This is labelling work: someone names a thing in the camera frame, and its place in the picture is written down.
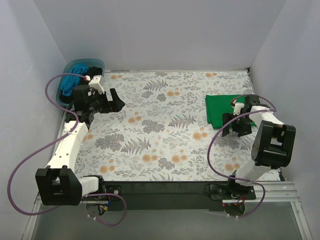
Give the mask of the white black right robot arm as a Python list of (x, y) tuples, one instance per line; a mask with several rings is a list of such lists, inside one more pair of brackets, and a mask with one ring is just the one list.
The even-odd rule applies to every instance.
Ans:
[(251, 159), (235, 170), (227, 181), (225, 192), (230, 198), (237, 199), (253, 191), (254, 182), (265, 173), (289, 165), (296, 128), (278, 120), (274, 116), (275, 108), (261, 103), (258, 95), (246, 95), (244, 102), (234, 98), (230, 105), (233, 112), (222, 115), (226, 126), (222, 136), (233, 131), (242, 137), (252, 133), (252, 124), (258, 128), (251, 148)]

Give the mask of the green t shirt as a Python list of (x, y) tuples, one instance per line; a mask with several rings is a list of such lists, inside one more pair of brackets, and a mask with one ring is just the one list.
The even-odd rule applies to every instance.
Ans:
[(206, 115), (207, 123), (214, 129), (220, 129), (223, 123), (223, 114), (233, 114), (234, 109), (231, 101), (239, 95), (206, 95)]

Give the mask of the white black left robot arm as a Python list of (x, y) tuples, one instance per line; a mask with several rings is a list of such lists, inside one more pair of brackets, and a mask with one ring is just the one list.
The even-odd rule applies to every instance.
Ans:
[(78, 85), (73, 90), (73, 100), (66, 110), (64, 133), (53, 157), (45, 168), (35, 173), (38, 191), (45, 206), (76, 206), (81, 199), (91, 195), (95, 200), (106, 196), (101, 175), (75, 175), (76, 159), (81, 144), (89, 132), (95, 114), (117, 113), (125, 103), (116, 89), (110, 89), (112, 100), (100, 87)]

